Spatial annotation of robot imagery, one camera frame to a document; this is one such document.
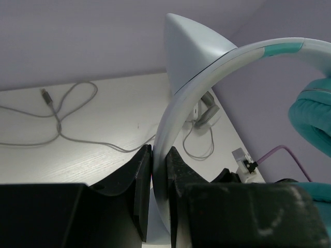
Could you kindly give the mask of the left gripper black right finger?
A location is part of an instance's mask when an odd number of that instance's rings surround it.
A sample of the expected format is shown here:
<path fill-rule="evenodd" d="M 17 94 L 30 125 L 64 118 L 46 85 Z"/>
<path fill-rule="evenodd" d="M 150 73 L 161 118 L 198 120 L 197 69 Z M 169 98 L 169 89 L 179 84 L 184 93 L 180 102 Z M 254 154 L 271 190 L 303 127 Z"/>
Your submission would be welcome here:
<path fill-rule="evenodd" d="M 224 247 L 222 212 L 212 200 L 220 187 L 237 183 L 238 175 L 224 168 L 211 182 L 181 157 L 175 147 L 166 156 L 172 247 Z"/>

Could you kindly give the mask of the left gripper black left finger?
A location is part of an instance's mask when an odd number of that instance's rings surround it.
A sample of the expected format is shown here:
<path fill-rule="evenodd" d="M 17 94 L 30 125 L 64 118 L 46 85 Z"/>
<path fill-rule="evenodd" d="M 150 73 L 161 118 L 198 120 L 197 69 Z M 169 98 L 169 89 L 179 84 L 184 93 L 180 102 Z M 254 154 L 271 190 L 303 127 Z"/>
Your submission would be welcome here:
<path fill-rule="evenodd" d="M 152 148 L 144 145 L 123 166 L 87 188 L 88 242 L 145 242 Z"/>

